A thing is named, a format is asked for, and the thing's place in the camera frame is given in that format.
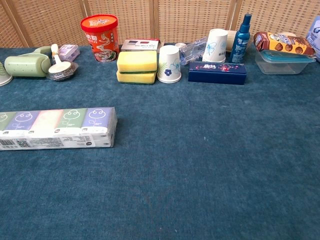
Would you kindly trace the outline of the long multicolour tissue pack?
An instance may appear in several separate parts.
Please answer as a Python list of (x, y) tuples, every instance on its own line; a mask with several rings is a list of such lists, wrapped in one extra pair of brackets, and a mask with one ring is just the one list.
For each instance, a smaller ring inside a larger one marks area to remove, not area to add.
[(111, 148), (114, 107), (0, 112), (0, 151)]

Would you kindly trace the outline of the blue tablecloth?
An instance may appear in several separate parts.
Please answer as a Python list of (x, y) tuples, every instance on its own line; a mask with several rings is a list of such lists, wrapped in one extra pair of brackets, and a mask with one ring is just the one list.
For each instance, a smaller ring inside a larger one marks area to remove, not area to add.
[(0, 151), (0, 240), (320, 240), (320, 63), (244, 85), (14, 78), (0, 112), (115, 107), (112, 148)]

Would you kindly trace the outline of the yellow sponge with green base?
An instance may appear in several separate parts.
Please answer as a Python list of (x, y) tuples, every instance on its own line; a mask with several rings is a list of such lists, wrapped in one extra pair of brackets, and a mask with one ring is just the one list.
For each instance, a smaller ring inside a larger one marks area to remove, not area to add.
[(156, 79), (156, 72), (151, 73), (120, 73), (116, 72), (119, 83), (152, 85)]
[(121, 51), (117, 59), (118, 71), (127, 73), (153, 73), (157, 71), (157, 52)]

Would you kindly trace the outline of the paper cup with blue flower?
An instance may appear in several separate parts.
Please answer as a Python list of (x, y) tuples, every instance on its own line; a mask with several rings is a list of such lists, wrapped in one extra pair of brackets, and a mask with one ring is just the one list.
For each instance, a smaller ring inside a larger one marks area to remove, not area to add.
[(178, 82), (182, 77), (179, 48), (164, 45), (159, 50), (157, 79), (166, 84)]

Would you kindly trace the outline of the dark blue rectangular box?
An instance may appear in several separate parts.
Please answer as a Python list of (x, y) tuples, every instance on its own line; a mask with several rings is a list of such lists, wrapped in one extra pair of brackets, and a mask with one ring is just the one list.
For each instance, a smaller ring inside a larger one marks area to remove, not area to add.
[(244, 85), (246, 77), (247, 71), (242, 63), (204, 61), (189, 63), (189, 82)]

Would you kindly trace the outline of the clear plastic bag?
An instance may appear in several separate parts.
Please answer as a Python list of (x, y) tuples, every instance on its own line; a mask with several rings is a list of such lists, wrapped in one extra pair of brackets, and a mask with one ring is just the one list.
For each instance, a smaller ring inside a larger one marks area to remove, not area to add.
[(194, 42), (176, 43), (175, 46), (179, 48), (179, 59), (182, 66), (187, 65), (190, 61), (197, 61), (205, 52), (208, 37), (203, 37)]

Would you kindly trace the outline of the white box red blue print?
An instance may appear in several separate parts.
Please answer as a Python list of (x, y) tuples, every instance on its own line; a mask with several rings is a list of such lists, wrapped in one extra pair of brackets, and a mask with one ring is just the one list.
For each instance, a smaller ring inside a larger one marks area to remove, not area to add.
[(159, 39), (125, 39), (120, 50), (122, 52), (157, 51)]

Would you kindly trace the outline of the paper cup with blue butterfly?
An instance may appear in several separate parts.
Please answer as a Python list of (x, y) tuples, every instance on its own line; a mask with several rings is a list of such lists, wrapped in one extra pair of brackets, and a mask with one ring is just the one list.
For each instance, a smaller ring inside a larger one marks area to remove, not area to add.
[(203, 62), (223, 63), (226, 60), (228, 31), (214, 28), (209, 31)]

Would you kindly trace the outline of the red instant noodle cup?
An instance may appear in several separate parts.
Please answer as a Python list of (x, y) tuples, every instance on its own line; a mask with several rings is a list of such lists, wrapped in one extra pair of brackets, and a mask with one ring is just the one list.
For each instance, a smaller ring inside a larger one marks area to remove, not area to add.
[(80, 22), (96, 61), (108, 63), (119, 54), (118, 18), (112, 14), (96, 14)]

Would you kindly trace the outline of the woven bamboo folding screen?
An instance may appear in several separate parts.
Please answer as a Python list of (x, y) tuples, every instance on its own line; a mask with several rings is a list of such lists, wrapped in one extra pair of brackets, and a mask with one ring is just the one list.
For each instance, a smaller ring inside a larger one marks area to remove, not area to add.
[(251, 14), (250, 33), (304, 37), (320, 16), (320, 0), (0, 0), (0, 48), (87, 45), (81, 20), (118, 18), (118, 39), (191, 42), (220, 28), (238, 30)]

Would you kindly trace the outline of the beige box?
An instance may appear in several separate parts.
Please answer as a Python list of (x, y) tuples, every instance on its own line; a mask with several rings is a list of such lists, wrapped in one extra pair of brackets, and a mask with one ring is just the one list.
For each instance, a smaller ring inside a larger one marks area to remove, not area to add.
[(231, 52), (235, 40), (237, 31), (236, 30), (228, 30), (227, 31), (227, 41), (226, 41), (226, 51)]

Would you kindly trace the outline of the blue spray bottle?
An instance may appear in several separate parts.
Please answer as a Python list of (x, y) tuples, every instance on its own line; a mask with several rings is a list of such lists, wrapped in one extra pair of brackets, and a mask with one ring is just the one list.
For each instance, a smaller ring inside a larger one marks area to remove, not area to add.
[(246, 48), (250, 40), (250, 23), (252, 15), (246, 13), (239, 30), (235, 34), (231, 54), (229, 56), (230, 63), (242, 64), (246, 53)]

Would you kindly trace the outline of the small purple plastic box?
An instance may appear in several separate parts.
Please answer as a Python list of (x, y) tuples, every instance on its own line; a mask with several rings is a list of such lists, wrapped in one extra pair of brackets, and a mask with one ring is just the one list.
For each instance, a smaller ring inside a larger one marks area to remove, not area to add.
[(73, 62), (80, 55), (79, 46), (76, 44), (64, 44), (59, 48), (58, 55), (62, 61)]

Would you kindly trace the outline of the clear container with teal lid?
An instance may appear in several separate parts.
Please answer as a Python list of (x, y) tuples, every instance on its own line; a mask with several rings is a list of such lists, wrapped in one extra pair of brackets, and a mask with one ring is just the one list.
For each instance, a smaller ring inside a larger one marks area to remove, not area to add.
[(263, 50), (255, 54), (255, 62), (265, 75), (297, 75), (316, 61), (315, 57)]

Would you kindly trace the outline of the brown cookie package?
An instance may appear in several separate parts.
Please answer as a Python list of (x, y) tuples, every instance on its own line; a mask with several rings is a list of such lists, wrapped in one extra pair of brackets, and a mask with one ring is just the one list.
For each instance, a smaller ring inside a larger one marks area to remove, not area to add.
[(258, 52), (274, 51), (308, 57), (313, 57), (316, 54), (316, 51), (304, 37), (259, 31), (253, 36), (253, 43)]

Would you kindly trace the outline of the green lint roller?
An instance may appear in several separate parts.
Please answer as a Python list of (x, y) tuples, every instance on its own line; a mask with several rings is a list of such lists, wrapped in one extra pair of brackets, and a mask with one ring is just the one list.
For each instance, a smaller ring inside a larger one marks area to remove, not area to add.
[(14, 77), (46, 77), (51, 67), (50, 46), (42, 46), (31, 53), (8, 56), (4, 61), (5, 70)]

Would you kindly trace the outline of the white and blue bag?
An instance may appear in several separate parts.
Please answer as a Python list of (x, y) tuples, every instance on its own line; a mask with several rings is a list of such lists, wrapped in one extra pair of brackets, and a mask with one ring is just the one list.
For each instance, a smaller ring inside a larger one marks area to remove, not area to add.
[(306, 35), (306, 39), (315, 50), (316, 60), (320, 63), (320, 15), (317, 15)]

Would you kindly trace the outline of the white handled brush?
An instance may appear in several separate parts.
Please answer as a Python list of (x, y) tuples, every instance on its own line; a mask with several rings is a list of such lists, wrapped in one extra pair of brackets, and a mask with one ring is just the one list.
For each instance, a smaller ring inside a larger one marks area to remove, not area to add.
[(51, 53), (52, 53), (52, 60), (55, 64), (61, 63), (60, 57), (59, 57), (59, 47), (56, 43), (51, 45)]

